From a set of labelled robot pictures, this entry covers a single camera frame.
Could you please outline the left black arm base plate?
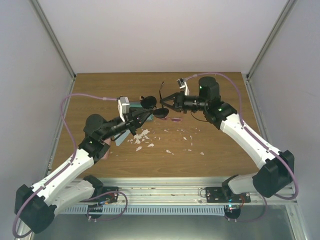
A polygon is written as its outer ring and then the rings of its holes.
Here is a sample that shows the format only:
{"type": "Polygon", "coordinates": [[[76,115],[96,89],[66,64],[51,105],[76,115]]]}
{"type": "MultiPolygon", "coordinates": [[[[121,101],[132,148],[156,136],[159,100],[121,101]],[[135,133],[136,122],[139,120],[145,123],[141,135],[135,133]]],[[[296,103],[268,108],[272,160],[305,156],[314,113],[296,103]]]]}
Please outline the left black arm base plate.
{"type": "Polygon", "coordinates": [[[118,191],[119,188],[117,186],[103,186],[99,187],[94,190],[91,198],[100,196],[99,198],[92,199],[92,200],[83,200],[82,202],[89,202],[89,203],[94,203],[94,202],[105,202],[107,204],[112,204],[116,203],[118,201],[118,191]]]}

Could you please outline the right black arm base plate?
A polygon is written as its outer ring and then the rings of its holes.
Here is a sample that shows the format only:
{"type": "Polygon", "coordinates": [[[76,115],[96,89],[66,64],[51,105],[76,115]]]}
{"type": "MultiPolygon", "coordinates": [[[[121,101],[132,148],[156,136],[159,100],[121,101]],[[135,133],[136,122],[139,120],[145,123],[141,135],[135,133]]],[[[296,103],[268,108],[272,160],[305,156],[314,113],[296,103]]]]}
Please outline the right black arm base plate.
{"type": "Polygon", "coordinates": [[[251,202],[251,197],[248,192],[225,195],[222,187],[205,187],[201,188],[198,192],[202,198],[205,198],[207,203],[245,204],[251,202]]]}

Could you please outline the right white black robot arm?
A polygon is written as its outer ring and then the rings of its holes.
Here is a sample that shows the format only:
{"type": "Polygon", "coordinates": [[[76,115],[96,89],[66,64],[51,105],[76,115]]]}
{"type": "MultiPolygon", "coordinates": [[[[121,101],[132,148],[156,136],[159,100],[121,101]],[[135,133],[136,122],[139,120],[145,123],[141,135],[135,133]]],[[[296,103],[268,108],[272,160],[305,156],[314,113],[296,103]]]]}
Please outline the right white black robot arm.
{"type": "Polygon", "coordinates": [[[231,137],[253,160],[258,172],[234,175],[221,185],[221,196],[228,203],[240,194],[259,193],[262,197],[293,200],[299,193],[294,175],[295,157],[271,145],[245,123],[242,110],[222,101],[220,85],[211,73],[197,75],[199,93],[190,95],[188,79],[177,80],[179,92],[160,97],[162,107],[175,112],[203,112],[205,119],[218,130],[231,137]]]}

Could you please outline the teal glasses case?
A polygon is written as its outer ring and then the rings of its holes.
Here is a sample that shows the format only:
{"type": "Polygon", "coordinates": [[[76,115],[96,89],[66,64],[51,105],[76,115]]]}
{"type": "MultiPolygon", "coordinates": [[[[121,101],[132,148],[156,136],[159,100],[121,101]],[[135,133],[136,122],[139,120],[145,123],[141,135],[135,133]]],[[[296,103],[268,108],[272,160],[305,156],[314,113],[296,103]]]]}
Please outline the teal glasses case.
{"type": "MultiPolygon", "coordinates": [[[[142,108],[142,105],[140,102],[136,101],[136,102],[130,102],[130,106],[133,108],[142,108]]],[[[147,118],[147,122],[151,122],[153,120],[153,115],[151,114],[148,118],[147,118]]]]}

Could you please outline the black aviator sunglasses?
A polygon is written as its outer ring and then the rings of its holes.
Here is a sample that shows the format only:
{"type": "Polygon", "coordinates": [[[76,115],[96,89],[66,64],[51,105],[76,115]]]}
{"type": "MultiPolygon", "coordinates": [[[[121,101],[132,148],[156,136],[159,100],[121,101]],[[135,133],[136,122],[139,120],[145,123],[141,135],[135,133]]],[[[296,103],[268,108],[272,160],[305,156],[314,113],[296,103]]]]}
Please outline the black aviator sunglasses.
{"type": "Polygon", "coordinates": [[[169,114],[169,109],[165,108],[163,105],[161,107],[157,107],[157,99],[154,96],[140,96],[140,105],[144,109],[153,110],[152,114],[154,117],[158,119],[165,119],[169,114]]]}

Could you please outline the pink tinted sunglasses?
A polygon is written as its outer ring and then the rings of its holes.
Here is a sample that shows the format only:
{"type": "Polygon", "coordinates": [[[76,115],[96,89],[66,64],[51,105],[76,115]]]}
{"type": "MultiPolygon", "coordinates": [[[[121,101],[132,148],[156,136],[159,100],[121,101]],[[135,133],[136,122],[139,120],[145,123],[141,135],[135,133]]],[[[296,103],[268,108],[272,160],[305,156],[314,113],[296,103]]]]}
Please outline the pink tinted sunglasses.
{"type": "Polygon", "coordinates": [[[171,121],[171,122],[174,122],[174,123],[180,123],[183,119],[181,117],[164,117],[164,118],[161,118],[161,120],[163,120],[163,121],[171,121]]]}

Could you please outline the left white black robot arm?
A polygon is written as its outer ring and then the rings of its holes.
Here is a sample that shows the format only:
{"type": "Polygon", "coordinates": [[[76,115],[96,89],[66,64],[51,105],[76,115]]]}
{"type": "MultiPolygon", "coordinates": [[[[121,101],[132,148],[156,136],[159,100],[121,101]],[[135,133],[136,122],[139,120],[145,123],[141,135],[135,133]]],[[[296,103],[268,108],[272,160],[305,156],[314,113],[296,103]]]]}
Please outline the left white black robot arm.
{"type": "Polygon", "coordinates": [[[105,142],[107,139],[126,131],[135,135],[153,112],[153,108],[130,107],[123,116],[112,120],[106,120],[99,114],[90,115],[85,121],[84,139],[80,144],[74,144],[72,155],[39,182],[18,188],[14,221],[21,220],[31,232],[38,234],[53,222],[61,208],[82,200],[101,200],[103,189],[85,180],[73,194],[62,197],[61,193],[79,174],[102,159],[110,148],[110,144],[105,142]]]}

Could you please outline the pink glasses case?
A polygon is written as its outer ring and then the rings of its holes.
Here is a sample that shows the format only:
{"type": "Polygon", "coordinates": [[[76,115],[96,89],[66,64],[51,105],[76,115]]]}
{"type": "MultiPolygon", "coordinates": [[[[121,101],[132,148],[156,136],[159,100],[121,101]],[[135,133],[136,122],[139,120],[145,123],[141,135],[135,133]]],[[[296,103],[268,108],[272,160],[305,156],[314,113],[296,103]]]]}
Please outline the pink glasses case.
{"type": "Polygon", "coordinates": [[[110,147],[111,147],[111,143],[112,140],[110,138],[104,140],[105,146],[107,146],[107,151],[105,152],[104,156],[101,158],[102,160],[105,160],[108,158],[109,154],[110,154],[110,147]]]}

